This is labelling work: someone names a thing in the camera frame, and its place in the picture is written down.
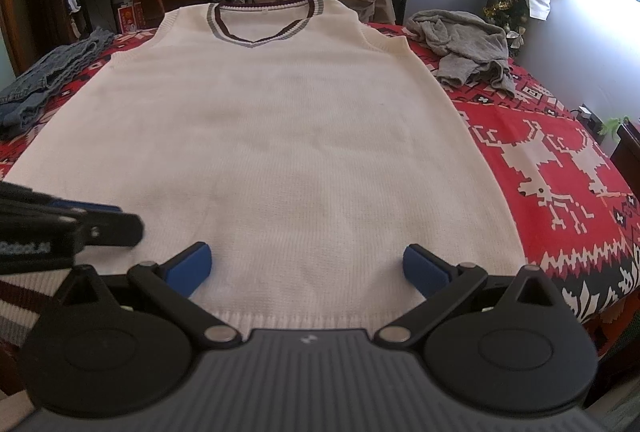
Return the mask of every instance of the gray cloth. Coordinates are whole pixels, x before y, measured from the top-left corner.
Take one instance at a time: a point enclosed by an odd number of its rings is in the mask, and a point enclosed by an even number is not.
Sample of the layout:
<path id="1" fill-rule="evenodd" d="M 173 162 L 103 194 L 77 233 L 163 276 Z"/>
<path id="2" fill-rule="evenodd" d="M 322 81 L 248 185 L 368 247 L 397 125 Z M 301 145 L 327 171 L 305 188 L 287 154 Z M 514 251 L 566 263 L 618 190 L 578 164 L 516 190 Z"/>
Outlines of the gray cloth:
<path id="1" fill-rule="evenodd" d="M 439 9 L 419 11 L 406 22 L 406 28 L 418 42 L 443 57 L 434 73 L 441 84 L 459 87 L 478 81 L 515 93 L 502 28 L 466 11 Z"/>
<path id="2" fill-rule="evenodd" d="M 624 432 L 640 415 L 640 383 L 598 420 L 610 432 Z"/>
<path id="3" fill-rule="evenodd" d="M 96 28 L 88 38 L 44 55 L 0 91 L 0 139 L 27 132 L 47 100 L 72 81 L 113 42 L 113 33 Z"/>

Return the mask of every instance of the armhole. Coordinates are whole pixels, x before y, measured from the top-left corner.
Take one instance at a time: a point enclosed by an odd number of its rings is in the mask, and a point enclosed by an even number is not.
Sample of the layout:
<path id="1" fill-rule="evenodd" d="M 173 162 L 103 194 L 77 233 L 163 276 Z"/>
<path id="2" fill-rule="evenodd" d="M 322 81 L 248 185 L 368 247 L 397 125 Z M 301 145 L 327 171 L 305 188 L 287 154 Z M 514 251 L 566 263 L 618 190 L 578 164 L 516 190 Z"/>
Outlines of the armhole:
<path id="1" fill-rule="evenodd" d="M 136 47 L 134 49 L 130 49 L 129 51 L 114 53 L 113 55 L 111 55 L 111 60 L 113 61 L 115 59 L 119 62 L 123 62 L 124 60 L 128 60 L 130 58 L 135 57 L 137 51 L 141 49 L 151 48 L 156 44 L 158 44 L 159 41 L 161 41 L 169 33 L 169 31 L 171 31 L 171 28 L 174 26 L 174 23 L 178 18 L 179 14 L 180 14 L 180 9 L 175 9 L 165 14 L 164 18 L 162 19 L 162 23 L 158 28 L 158 31 L 156 31 L 156 34 L 151 40 L 145 42 L 144 44 L 142 44 L 142 46 Z"/>
<path id="2" fill-rule="evenodd" d="M 383 35 L 376 28 L 366 24 L 360 24 L 360 33 L 366 43 L 375 49 L 388 53 L 407 54 L 413 53 L 409 47 L 409 43 L 404 36 L 388 37 Z"/>

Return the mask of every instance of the striped fabric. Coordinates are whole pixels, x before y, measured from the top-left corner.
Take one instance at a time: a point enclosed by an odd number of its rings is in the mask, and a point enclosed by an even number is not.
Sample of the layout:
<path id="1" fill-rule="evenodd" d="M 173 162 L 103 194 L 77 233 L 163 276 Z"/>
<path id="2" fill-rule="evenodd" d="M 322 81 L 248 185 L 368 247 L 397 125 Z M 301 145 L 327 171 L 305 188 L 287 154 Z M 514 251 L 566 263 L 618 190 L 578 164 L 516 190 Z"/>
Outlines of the striped fabric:
<path id="1" fill-rule="evenodd" d="M 237 37 L 229 32 L 228 27 L 225 22 L 222 20 L 222 16 L 220 14 L 221 9 L 225 9 L 228 11 L 277 11 L 279 9 L 287 9 L 295 6 L 302 6 L 303 4 L 308 4 L 309 10 L 306 18 L 298 19 L 290 24 L 286 25 L 282 30 L 273 36 L 264 37 L 260 40 L 247 40 L 244 38 Z M 209 23 L 209 27 L 213 34 L 222 41 L 231 42 L 232 44 L 237 44 L 246 48 L 254 48 L 260 47 L 264 44 L 267 44 L 274 40 L 287 40 L 293 35 L 302 31 L 306 25 L 309 23 L 309 19 L 322 14 L 324 10 L 324 2 L 322 0 L 286 0 L 284 2 L 276 2 L 273 4 L 260 4 L 256 6 L 255 4 L 225 4 L 222 5 L 220 3 L 210 4 L 209 10 L 207 11 L 207 22 Z"/>
<path id="2" fill-rule="evenodd" d="M 0 276 L 0 338 L 21 346 L 68 269 Z"/>

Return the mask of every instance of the power outlet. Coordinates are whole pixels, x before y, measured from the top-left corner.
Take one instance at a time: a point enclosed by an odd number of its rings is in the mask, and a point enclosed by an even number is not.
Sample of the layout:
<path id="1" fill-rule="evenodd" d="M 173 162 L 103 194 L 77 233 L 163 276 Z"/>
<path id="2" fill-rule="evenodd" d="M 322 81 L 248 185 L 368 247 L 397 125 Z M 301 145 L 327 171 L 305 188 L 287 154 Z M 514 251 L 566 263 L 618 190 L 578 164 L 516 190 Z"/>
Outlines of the power outlet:
<path id="1" fill-rule="evenodd" d="M 576 117 L 576 120 L 580 122 L 589 134 L 591 134 L 591 137 L 598 144 L 602 144 L 604 141 L 604 136 L 600 134 L 602 120 L 598 118 L 589 107 L 582 104 L 578 108 L 578 116 Z"/>

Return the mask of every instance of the blue gripper pad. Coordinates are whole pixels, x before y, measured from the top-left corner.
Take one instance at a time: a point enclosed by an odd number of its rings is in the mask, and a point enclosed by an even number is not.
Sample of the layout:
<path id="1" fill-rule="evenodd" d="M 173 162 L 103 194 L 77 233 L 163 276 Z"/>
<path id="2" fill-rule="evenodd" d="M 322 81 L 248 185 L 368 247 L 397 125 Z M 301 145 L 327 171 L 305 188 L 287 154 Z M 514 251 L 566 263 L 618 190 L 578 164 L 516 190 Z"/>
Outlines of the blue gripper pad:
<path id="1" fill-rule="evenodd" d="M 425 298 L 434 295 L 451 282 L 446 271 L 410 247 L 404 250 L 402 256 L 402 272 Z"/>
<path id="2" fill-rule="evenodd" d="M 210 275 L 212 264 L 210 247 L 196 242 L 160 266 L 161 277 L 170 288 L 188 298 Z"/>
<path id="3" fill-rule="evenodd" d="M 67 201 L 56 199 L 49 203 L 54 208 L 82 208 L 83 210 L 100 210 L 102 212 L 121 212 L 122 208 L 113 205 L 97 205 L 96 203 L 82 203 L 80 201 Z"/>

